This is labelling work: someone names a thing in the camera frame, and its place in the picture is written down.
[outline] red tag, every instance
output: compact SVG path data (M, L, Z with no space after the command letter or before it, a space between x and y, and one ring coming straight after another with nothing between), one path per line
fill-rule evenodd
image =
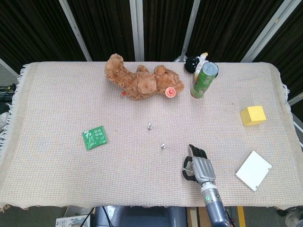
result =
M121 92L121 96L122 97L126 96L126 91Z
M173 87L168 87L165 90L165 94L168 98L173 98L176 95L176 90Z

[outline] black curtain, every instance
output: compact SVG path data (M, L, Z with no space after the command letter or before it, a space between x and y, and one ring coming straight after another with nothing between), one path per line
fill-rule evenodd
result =
M174 61L180 56L193 0L144 0L145 61Z
M129 0L68 0L93 61L135 61Z
M279 69L282 82L290 89L289 99L303 92L303 2L255 58L258 61Z
M57 0L0 1L0 58L17 73L34 61L85 61Z
M202 0L187 56L240 62L282 0Z

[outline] table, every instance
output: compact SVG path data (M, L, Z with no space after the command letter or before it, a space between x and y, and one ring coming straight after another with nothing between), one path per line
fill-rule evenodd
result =
M125 63L131 71L138 64ZM25 66L0 151L0 207L203 206L199 185L181 173L189 143L212 161L226 206L303 204L303 156L273 65L217 63L198 100L182 63L143 64L164 64L185 89L133 101L106 79L105 62ZM267 121L244 127L240 111L252 105L263 106ZM100 125L108 143L87 151L81 134ZM273 166L256 192L234 175L253 150Z

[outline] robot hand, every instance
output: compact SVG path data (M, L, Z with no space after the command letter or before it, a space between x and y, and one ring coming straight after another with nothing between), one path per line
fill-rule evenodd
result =
M186 157L182 174L188 181L196 181L201 185L201 193L212 227L229 227L229 219L215 185L216 176L212 163L207 159L204 150L191 144L189 146L193 152L193 157ZM187 168L188 162L192 162L193 170Z

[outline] plush toy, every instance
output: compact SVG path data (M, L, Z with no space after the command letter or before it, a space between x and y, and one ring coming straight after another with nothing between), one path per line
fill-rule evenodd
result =
M184 67L187 72L195 73L195 81L197 80L204 63L208 62L208 60L206 60L207 56L208 53L203 53L198 57L188 57L185 61Z
M137 72L132 73L124 67L123 58L119 54L110 56L104 72L110 81L124 88L126 94L133 100L147 98L156 93L165 94L168 87L173 87L176 94L184 88L179 75L164 65L158 65L154 73L139 65Z

